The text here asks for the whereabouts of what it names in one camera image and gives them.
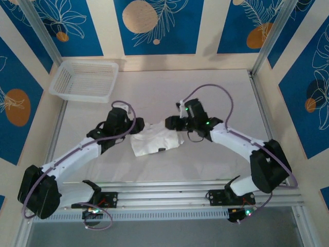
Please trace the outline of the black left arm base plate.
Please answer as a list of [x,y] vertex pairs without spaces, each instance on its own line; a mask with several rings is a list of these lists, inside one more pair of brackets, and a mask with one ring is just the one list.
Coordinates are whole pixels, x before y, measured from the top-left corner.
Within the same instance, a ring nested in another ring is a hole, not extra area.
[[100,208],[116,208],[118,202],[117,192],[95,192],[89,200],[82,201],[96,205]]

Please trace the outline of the white t-shirt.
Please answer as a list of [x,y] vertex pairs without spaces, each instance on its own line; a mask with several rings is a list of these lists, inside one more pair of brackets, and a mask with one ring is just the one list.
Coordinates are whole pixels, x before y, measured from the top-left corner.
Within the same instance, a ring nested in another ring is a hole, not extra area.
[[165,122],[146,123],[138,134],[131,135],[131,146],[136,157],[178,148],[184,143],[183,136],[165,127]]

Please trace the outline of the white plastic mesh basket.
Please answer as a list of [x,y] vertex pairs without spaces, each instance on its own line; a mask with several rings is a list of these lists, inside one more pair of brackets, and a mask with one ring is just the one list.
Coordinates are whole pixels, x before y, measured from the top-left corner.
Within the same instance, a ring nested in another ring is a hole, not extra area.
[[108,103],[118,73],[115,62],[66,60],[57,69],[48,91],[67,101]]

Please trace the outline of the aluminium mounting rail frame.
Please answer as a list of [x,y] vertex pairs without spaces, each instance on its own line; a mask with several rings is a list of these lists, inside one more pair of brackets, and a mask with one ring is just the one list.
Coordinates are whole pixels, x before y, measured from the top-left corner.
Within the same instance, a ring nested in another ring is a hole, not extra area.
[[[180,209],[210,207],[206,193],[223,189],[228,180],[191,180],[161,182],[97,182],[102,192],[118,194],[117,208],[123,209]],[[277,188],[273,196],[255,191],[248,197],[248,206],[303,206],[299,189]]]

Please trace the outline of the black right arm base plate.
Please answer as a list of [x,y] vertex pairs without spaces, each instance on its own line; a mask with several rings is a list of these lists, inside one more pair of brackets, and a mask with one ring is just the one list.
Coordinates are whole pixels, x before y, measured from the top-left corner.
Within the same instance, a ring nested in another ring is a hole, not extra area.
[[206,193],[206,199],[209,200],[211,206],[242,206],[245,203],[255,205],[255,196],[252,192],[236,196],[229,190],[209,190]]

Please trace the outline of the aluminium frame post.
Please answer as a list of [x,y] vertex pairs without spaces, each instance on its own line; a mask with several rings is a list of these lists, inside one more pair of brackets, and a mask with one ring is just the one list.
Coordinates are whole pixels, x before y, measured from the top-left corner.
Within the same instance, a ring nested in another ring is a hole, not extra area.
[[59,67],[63,62],[62,56],[57,49],[53,39],[51,38],[50,34],[48,33],[44,23],[42,22],[39,14],[37,13],[34,5],[30,0],[17,0],[18,4],[25,15],[26,19],[28,20],[29,24],[31,25],[32,29],[34,30],[35,34],[38,36],[40,42],[42,43],[43,47],[49,54],[50,58],[52,59],[53,63]]
[[280,12],[275,19],[273,26],[270,30],[269,35],[267,36],[260,52],[257,56],[257,59],[250,71],[251,79],[254,79],[261,69],[263,63],[267,59],[269,53],[271,52],[273,46],[275,45],[278,37],[280,36],[286,22],[288,21],[290,14],[294,10],[298,0],[284,0],[283,6]]

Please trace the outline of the aluminium table side rail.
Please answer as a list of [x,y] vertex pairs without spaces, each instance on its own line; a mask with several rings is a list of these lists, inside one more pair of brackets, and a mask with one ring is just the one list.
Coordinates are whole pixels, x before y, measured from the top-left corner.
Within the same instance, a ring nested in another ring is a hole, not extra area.
[[254,183],[261,186],[261,191],[269,193],[280,186],[291,172],[291,167],[280,144],[273,139],[273,134],[266,115],[266,105],[262,101],[260,89],[254,79],[250,83],[262,116],[267,138],[260,143],[260,148],[251,155],[251,175]]
[[47,155],[46,155],[46,158],[44,161],[45,164],[48,164],[49,162],[51,162],[53,160],[53,156],[54,156],[54,153],[56,150],[56,145],[57,145],[57,141],[59,138],[62,122],[63,122],[65,111],[67,108],[67,103],[68,103],[68,101],[63,100],[63,102],[61,104],[61,107],[60,107],[60,110],[59,110],[59,113],[57,116],[56,124],[54,127],[54,131],[51,136],[48,152],[47,152]]

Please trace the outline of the aluminium frame leg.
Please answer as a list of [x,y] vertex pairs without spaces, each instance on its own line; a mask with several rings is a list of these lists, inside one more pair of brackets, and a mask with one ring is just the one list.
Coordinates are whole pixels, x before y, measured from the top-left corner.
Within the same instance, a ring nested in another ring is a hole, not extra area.
[[317,247],[317,239],[304,206],[292,206],[294,218],[304,247]]
[[25,219],[20,213],[17,213],[13,220],[13,235],[10,247],[26,247],[31,232],[32,219]]

